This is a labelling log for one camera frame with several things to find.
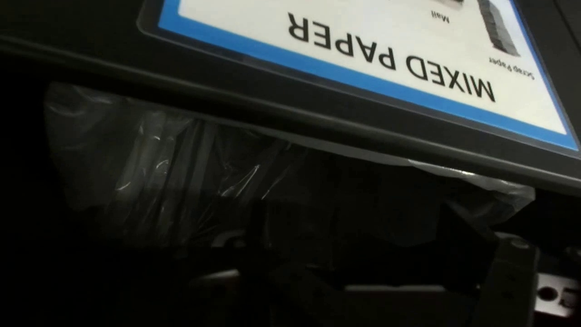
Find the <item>blue border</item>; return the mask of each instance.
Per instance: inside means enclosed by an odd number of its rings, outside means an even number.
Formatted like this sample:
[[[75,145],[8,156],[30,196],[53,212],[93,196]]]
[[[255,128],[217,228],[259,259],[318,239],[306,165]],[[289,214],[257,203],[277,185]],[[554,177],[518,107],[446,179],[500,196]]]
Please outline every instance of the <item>blue border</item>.
[[[491,110],[484,110],[480,107],[465,105],[460,101],[453,101],[436,94],[429,94],[418,88],[411,88],[395,81],[387,81],[377,76],[369,76],[353,68],[346,68],[335,63],[328,63],[300,52],[286,50],[264,41],[257,41],[246,36],[239,36],[233,32],[228,32],[224,28],[217,28],[190,18],[180,16],[180,0],[166,0],[160,27],[179,32],[188,38],[195,38],[217,47],[224,47],[235,52],[242,52],[248,56],[255,56],[271,63],[278,63],[284,67],[291,67],[308,74],[315,74],[326,79],[335,79],[340,83],[347,83],[358,88],[366,88],[377,94],[391,96],[396,99],[404,99],[420,107],[427,107],[433,110],[447,112],[453,116],[460,116],[471,121],[493,125],[498,128],[511,130],[515,134],[533,137],[544,143],[553,143],[564,148],[580,150],[576,137],[573,136],[573,128],[569,125],[569,119],[564,119],[564,107],[562,101],[556,96],[556,90],[551,87],[547,79],[547,72],[544,65],[540,65],[538,52],[533,48],[531,38],[524,30],[524,19],[520,14],[516,14],[522,25],[522,32],[527,38],[529,50],[534,54],[534,59],[542,70],[544,81],[551,90],[553,101],[558,107],[560,117],[565,125],[567,134],[560,134],[556,130],[542,128],[538,125],[531,125],[520,119],[513,119],[509,116],[502,116]]]

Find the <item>white sign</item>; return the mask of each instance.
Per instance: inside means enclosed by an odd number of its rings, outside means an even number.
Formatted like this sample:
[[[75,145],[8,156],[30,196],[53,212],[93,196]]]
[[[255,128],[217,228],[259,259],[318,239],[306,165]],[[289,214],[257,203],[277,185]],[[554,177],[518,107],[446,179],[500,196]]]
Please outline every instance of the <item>white sign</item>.
[[[511,0],[166,0],[160,27],[578,148]]]

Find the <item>sticker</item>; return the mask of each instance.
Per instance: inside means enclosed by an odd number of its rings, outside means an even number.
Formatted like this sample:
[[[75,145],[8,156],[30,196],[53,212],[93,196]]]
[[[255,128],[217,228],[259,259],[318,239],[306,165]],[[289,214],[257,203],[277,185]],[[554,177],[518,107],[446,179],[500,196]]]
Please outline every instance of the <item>sticker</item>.
[[[160,28],[578,150],[511,0],[166,0]]]

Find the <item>plastic liner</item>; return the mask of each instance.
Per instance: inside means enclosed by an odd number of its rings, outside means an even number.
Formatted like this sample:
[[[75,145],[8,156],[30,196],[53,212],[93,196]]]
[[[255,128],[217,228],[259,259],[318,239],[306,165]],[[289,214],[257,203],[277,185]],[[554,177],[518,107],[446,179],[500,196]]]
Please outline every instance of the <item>plastic liner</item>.
[[[496,223],[534,199],[534,188],[504,179],[282,139],[66,83],[53,83],[46,103],[71,210],[130,246],[233,245],[262,203],[269,246],[337,266],[433,239],[446,201]]]

